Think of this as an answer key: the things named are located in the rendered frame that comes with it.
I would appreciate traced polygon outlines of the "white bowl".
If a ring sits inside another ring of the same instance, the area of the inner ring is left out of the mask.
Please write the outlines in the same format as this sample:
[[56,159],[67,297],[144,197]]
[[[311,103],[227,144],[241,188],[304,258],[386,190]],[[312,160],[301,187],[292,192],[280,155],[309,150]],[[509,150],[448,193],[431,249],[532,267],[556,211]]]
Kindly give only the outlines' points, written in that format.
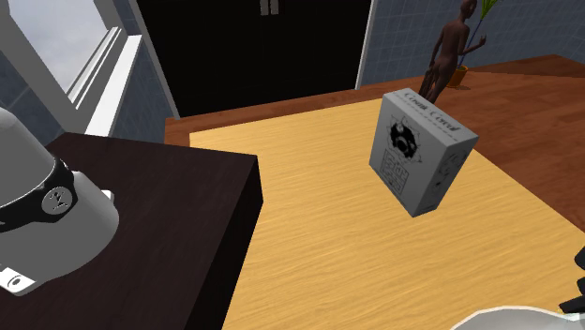
[[539,307],[481,309],[450,330],[585,330],[585,313],[560,314]]

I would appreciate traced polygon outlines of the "grey printed cereal box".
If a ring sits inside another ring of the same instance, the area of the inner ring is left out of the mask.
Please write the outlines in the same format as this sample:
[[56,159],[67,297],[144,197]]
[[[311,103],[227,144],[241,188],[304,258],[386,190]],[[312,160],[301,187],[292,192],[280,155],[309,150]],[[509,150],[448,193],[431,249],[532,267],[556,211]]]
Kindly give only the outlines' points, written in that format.
[[479,136],[410,88],[383,95],[369,158],[405,210],[435,210]]

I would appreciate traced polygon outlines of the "green plant in orange pot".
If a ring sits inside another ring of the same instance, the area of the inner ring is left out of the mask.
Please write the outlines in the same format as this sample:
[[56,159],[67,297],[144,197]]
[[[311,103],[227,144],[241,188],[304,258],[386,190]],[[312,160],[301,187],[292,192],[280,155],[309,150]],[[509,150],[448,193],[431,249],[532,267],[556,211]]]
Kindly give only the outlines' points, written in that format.
[[468,68],[465,67],[463,65],[463,61],[465,59],[466,56],[466,50],[470,49],[470,51],[474,51],[477,50],[478,48],[482,47],[485,44],[485,40],[487,38],[486,35],[482,35],[481,39],[483,39],[483,42],[479,42],[477,45],[472,46],[471,43],[473,41],[473,38],[475,37],[475,35],[477,34],[477,31],[479,30],[479,27],[481,26],[482,22],[484,21],[484,19],[486,18],[486,16],[488,15],[488,13],[491,11],[491,9],[497,4],[499,0],[481,0],[481,15],[480,15],[480,19],[477,23],[477,25],[475,26],[472,36],[468,37],[467,40],[467,45],[465,46],[465,48],[462,50],[462,54],[460,54],[458,56],[458,62],[457,62],[457,66],[456,69],[450,79],[449,84],[447,84],[447,86],[449,88],[458,88],[460,87],[462,80],[466,74],[466,72],[468,71]]

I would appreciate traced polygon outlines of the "brown human figure statue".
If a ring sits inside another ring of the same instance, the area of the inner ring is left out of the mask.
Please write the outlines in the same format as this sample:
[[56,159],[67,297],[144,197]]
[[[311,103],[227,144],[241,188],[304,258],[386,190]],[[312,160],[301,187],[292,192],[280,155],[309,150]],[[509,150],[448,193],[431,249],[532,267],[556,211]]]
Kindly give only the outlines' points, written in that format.
[[427,92],[425,99],[430,103],[436,102],[450,82],[458,67],[458,58],[486,44],[487,37],[481,36],[476,45],[465,47],[470,34],[470,27],[465,21],[471,18],[476,7],[477,0],[462,0],[457,18],[442,28],[429,62],[434,86]]

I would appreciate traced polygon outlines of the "black cupboard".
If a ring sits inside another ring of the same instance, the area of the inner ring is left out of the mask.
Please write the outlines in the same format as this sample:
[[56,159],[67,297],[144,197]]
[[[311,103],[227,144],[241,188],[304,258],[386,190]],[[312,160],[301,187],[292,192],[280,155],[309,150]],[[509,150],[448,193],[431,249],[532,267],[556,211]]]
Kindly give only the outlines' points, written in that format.
[[372,0],[137,0],[180,116],[354,88]]

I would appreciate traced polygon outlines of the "dark brown robot stand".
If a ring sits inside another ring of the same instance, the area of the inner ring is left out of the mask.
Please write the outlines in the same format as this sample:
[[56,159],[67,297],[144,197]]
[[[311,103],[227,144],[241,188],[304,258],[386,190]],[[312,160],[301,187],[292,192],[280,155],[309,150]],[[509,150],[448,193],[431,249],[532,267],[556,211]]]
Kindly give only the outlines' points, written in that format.
[[263,206],[253,155],[66,133],[49,150],[119,213],[83,268],[0,292],[0,330],[221,330]]

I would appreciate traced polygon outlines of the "white framed window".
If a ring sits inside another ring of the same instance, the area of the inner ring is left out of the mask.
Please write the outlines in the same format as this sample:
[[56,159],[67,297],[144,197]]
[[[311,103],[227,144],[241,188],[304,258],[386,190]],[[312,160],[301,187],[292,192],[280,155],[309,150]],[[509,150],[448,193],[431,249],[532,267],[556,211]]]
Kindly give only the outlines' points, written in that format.
[[141,43],[113,0],[0,0],[0,109],[32,92],[63,130],[109,136]]

